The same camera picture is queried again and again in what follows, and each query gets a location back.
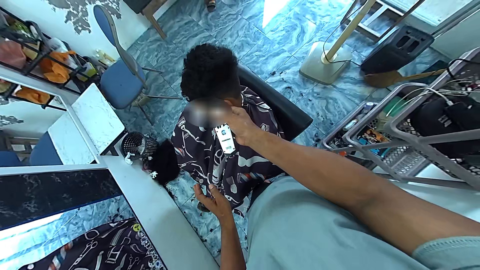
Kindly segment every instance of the blue tile floor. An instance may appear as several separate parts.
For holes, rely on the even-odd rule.
[[[17,270],[97,226],[132,217],[125,197],[117,196],[2,230],[0,269]]]
[[[325,134],[364,100],[381,100],[388,89],[364,84],[360,68],[354,64],[331,86],[302,77],[299,68],[312,43],[325,39],[337,28],[351,0],[217,0],[217,8],[208,13],[202,0],[178,0],[159,18],[168,38],[162,40],[150,28],[128,49],[146,67],[162,74],[148,73],[150,94],[181,96],[182,59],[197,44],[211,42],[230,47],[260,78],[295,103],[313,118],[310,125],[294,142],[318,146]],[[372,25],[376,31],[386,30],[391,21],[379,18]],[[336,30],[334,41],[344,27]],[[345,46],[353,49],[353,60],[361,63],[375,48],[370,39],[353,32]],[[425,70],[437,60],[447,61],[438,52],[427,49],[416,60],[401,69],[404,75]],[[155,120],[151,126],[135,107],[118,110],[117,114],[130,131],[149,134],[158,141],[170,137],[174,122],[186,101],[156,99],[146,112]],[[211,213],[197,210],[192,186],[195,181],[182,173],[167,185],[173,199],[199,237],[215,258],[220,252],[220,228]],[[242,247],[247,249],[247,221],[235,216]]]

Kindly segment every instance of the barber's hand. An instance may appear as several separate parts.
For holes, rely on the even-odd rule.
[[[208,210],[216,215],[220,224],[227,224],[233,221],[232,207],[230,202],[223,196],[218,189],[210,184],[208,185],[210,192],[214,198],[208,198],[202,191],[199,184],[195,184],[193,189],[195,190],[195,197],[198,201],[203,203]]]
[[[232,113],[228,114],[224,121],[235,133],[235,140],[241,145],[248,146],[249,141],[255,138],[255,133],[261,129],[250,119],[244,108],[232,107]]]

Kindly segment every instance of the mirror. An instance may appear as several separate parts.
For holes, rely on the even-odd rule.
[[[0,97],[0,167],[91,163],[94,155],[60,98],[24,86]]]

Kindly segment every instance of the black patterned cape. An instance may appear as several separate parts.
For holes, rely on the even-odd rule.
[[[253,91],[242,91],[242,107],[253,122],[280,137],[284,137],[272,110]],[[259,183],[283,171],[250,147],[236,144],[237,154],[231,158],[223,154],[213,128],[202,128],[180,116],[171,137],[177,161],[200,184],[214,184],[230,201],[233,212],[244,216],[249,199],[246,196]]]
[[[166,270],[135,218],[100,225],[20,270]]]

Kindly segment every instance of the blue chair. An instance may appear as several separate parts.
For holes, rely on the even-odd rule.
[[[142,93],[148,90],[143,70],[161,73],[153,69],[141,67],[137,61],[122,48],[118,41],[117,30],[113,18],[106,8],[96,5],[93,8],[96,22],[110,43],[117,48],[120,55],[112,66],[107,68],[100,79],[100,88],[105,99],[116,109],[124,109],[130,104],[140,108],[147,120],[153,125],[142,106],[152,98],[182,99],[179,97],[150,96]]]
[[[17,154],[10,151],[0,151],[0,167],[20,167],[24,166],[18,159]]]
[[[30,166],[63,165],[48,132],[38,140],[30,154]]]

